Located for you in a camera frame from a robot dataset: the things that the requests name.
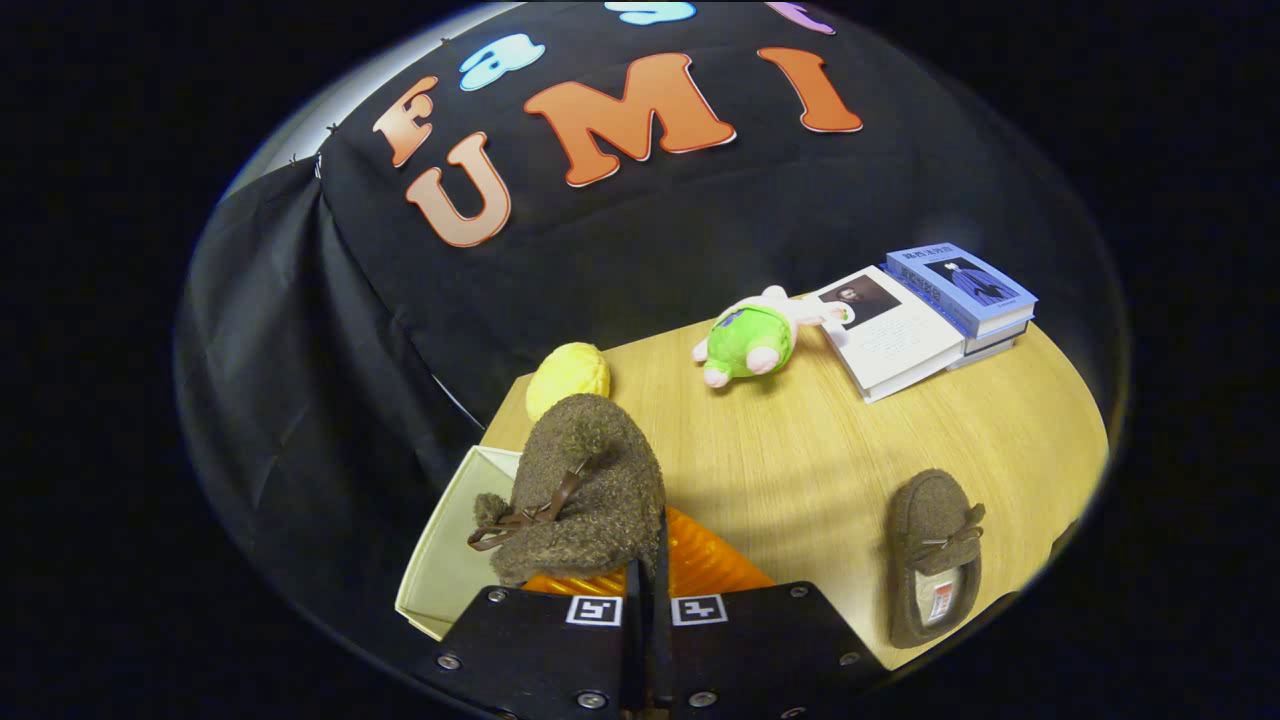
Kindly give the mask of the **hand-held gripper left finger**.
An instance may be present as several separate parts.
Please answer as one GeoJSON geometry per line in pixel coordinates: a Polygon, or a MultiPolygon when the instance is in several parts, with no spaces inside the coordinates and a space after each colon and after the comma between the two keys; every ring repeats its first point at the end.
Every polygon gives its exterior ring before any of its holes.
{"type": "Polygon", "coordinates": [[[416,675],[485,717],[643,719],[650,582],[639,561],[621,597],[548,594],[462,582],[443,602],[413,598],[413,624],[436,641],[416,675]]]}

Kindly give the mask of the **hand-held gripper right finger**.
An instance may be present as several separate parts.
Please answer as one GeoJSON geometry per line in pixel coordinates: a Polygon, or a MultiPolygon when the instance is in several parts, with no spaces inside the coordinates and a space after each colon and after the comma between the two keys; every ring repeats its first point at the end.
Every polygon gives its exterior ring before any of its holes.
{"type": "Polygon", "coordinates": [[[655,706],[671,719],[845,719],[890,670],[810,582],[668,596],[690,538],[664,520],[655,706]]]}

